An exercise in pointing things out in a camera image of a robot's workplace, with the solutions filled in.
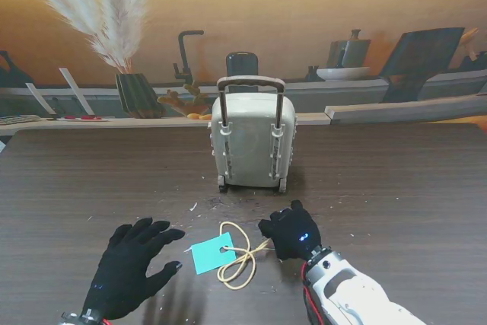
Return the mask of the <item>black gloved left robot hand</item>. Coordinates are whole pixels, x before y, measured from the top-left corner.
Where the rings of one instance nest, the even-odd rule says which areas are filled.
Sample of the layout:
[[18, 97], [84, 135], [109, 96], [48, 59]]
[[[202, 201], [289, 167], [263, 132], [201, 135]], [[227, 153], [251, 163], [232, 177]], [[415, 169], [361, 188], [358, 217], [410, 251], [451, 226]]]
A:
[[160, 272], [146, 276], [149, 264], [164, 246], [184, 235], [170, 222], [154, 221], [151, 217], [119, 226], [100, 259], [81, 313], [99, 323], [117, 320], [156, 295], [182, 263], [171, 261]]

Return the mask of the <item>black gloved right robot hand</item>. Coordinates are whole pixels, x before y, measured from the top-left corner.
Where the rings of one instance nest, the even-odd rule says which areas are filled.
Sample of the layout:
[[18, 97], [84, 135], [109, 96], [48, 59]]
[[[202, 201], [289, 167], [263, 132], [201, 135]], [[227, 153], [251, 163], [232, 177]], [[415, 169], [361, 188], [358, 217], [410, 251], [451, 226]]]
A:
[[298, 199], [291, 206], [262, 219], [258, 228], [271, 239], [280, 260], [310, 260], [322, 248], [319, 228]]

